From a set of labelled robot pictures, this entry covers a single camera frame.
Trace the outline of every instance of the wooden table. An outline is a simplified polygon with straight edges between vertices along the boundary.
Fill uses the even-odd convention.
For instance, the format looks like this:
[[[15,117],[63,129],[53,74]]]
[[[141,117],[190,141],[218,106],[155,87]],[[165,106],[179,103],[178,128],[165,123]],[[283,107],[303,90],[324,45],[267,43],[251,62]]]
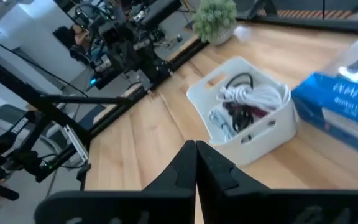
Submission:
[[[86,190],[140,190],[168,165],[187,139],[208,142],[186,91],[225,60],[240,55],[294,88],[323,68],[358,36],[248,24],[252,37],[207,46],[91,143]],[[297,135],[248,166],[245,173],[270,188],[358,189],[358,152],[298,122]],[[200,206],[196,222],[202,223]]]

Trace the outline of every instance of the white flower pot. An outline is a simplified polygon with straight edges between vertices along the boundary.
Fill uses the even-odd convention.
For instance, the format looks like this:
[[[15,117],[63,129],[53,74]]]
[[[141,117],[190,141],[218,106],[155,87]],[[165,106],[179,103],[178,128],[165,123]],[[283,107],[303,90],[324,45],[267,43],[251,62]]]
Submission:
[[[210,44],[212,44],[212,45],[215,45],[215,46],[218,46],[218,45],[221,45],[221,44],[225,43],[233,35],[233,32],[234,32],[235,28],[236,28],[235,26],[233,26],[230,29],[220,28],[219,29],[219,35],[216,36],[215,38],[208,39],[208,42]]]

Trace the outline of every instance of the white plastic basket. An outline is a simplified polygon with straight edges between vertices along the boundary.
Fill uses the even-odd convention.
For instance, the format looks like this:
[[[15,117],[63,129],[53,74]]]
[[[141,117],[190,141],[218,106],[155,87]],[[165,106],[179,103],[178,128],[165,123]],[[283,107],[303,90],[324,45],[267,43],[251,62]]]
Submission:
[[[211,88],[207,87],[210,81],[225,74],[225,79],[216,83]],[[213,124],[208,115],[211,109],[217,109],[225,116],[231,125],[232,119],[227,111],[222,108],[222,102],[216,99],[219,89],[226,86],[229,80],[237,74],[249,73],[254,79],[254,86],[268,84],[276,88],[283,96],[283,105],[276,111],[267,114],[253,124],[242,130],[235,137],[226,140],[221,128]],[[287,142],[296,134],[296,121],[291,91],[285,84],[279,83],[257,70],[241,57],[234,57],[187,91],[187,97],[200,114],[209,133],[209,143],[222,155],[237,165],[247,165],[264,154]]]

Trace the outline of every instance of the white cable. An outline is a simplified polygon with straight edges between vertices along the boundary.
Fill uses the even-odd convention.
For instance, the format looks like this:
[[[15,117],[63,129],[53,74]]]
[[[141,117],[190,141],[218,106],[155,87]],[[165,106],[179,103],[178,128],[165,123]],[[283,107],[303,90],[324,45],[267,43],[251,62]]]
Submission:
[[[280,92],[270,85],[260,85],[255,88],[251,88],[250,85],[222,87],[216,99],[254,106],[266,112],[275,111],[283,104]]]
[[[224,132],[225,140],[233,138],[237,133],[230,127],[229,123],[224,119],[224,116],[218,110],[211,110],[208,115],[209,120],[221,128]]]

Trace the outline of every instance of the green plant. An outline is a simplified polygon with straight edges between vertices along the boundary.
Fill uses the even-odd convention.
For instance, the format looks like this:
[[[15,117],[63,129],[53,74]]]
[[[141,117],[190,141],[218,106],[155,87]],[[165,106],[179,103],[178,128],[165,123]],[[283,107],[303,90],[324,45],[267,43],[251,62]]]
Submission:
[[[236,23],[236,16],[233,0],[202,0],[193,18],[193,30],[206,42],[216,38],[221,29],[230,29]]]

